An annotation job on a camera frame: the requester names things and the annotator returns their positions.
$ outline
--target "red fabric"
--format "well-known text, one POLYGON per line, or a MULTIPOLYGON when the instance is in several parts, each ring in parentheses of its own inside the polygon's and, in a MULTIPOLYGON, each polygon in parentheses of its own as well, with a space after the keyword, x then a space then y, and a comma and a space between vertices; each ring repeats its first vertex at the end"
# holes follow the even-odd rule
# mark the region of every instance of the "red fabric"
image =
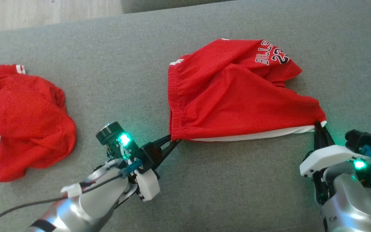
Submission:
POLYGON ((319 102, 285 88, 302 70, 263 40, 218 39, 168 69, 172 140, 314 125, 319 102))
POLYGON ((71 153, 76 130, 64 103, 64 92, 49 81, 19 74, 15 65, 0 65, 0 182, 23 177, 29 167, 49 167, 71 153))

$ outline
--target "green light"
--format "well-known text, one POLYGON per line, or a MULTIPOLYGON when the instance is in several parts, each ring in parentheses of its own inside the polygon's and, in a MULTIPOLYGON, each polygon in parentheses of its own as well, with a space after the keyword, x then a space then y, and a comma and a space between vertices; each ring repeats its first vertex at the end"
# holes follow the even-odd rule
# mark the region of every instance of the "green light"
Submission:
POLYGON ((118 138, 117 141, 119 141, 119 142, 121 143, 121 145, 122 145, 123 147, 125 147, 125 146, 127 146, 128 143, 131 141, 131 139, 130 139, 130 137, 128 137, 127 134, 124 133, 124 134, 120 135, 120 137, 118 138))
POLYGON ((366 166, 365 162, 361 161, 361 160, 355 160, 355 168, 356 169, 362 169, 366 166))

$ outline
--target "black cable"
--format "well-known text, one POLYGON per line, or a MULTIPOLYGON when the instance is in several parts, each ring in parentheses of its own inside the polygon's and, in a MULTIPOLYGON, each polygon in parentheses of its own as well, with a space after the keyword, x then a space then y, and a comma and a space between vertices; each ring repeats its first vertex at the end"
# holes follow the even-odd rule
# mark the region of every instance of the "black cable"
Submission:
MULTIPOLYGON (((93 191, 94 189, 99 188, 100 186, 103 186, 106 183, 111 182, 111 181, 113 181, 115 179, 118 179, 120 177, 122 177, 122 174, 118 174, 118 175, 114 176, 113 178, 110 178, 110 179, 108 179, 108 180, 106 180, 104 182, 101 182, 101 183, 99 183, 98 185, 96 185, 96 186, 94 186, 92 188, 89 188, 87 190, 82 191, 82 194, 87 193, 89 191, 93 191)), ((3 213, 0 213, 0 217, 6 215, 8 213, 11 213, 12 211, 21 209, 21 208, 35 206, 35 205, 39 205, 39 204, 46 204, 46 203, 51 203, 51 202, 56 202, 56 201, 61 201, 61 200, 65 200, 67 198, 68 198, 67 196, 63 196, 63 197, 57 197, 57 198, 53 198, 53 199, 49 199, 49 200, 35 201, 35 202, 31 202, 31 203, 22 204, 22 205, 19 205, 19 206, 10 208, 9 210, 4 211, 3 213)))

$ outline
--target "white cable tie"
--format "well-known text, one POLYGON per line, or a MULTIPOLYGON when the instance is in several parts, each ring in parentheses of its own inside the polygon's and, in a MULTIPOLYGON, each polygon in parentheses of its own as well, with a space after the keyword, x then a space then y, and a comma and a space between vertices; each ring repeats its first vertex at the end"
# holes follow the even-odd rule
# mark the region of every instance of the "white cable tie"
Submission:
POLYGON ((76 197, 82 194, 82 188, 79 183, 70 186, 65 186, 61 189, 61 193, 67 192, 68 198, 76 197))

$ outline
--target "gray table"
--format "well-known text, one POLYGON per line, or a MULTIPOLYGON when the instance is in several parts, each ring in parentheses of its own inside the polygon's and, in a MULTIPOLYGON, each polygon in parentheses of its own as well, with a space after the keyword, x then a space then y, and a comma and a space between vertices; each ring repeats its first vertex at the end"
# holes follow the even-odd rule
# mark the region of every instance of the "gray table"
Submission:
MULTIPOLYGON (((166 135, 169 62, 217 38, 266 39, 287 53, 304 70, 288 88, 320 101, 338 144, 350 129, 371 132, 371 2, 225 2, 0 32, 0 64, 62 88, 78 128, 71 156, 0 183, 0 212, 85 178, 104 161, 95 132, 108 122, 138 144, 166 135)), ((103 231, 322 232, 313 185, 299 175, 312 138, 184 141, 159 167, 161 193, 128 200, 103 231)), ((47 207, 3 217, 0 232, 24 231, 47 207)))

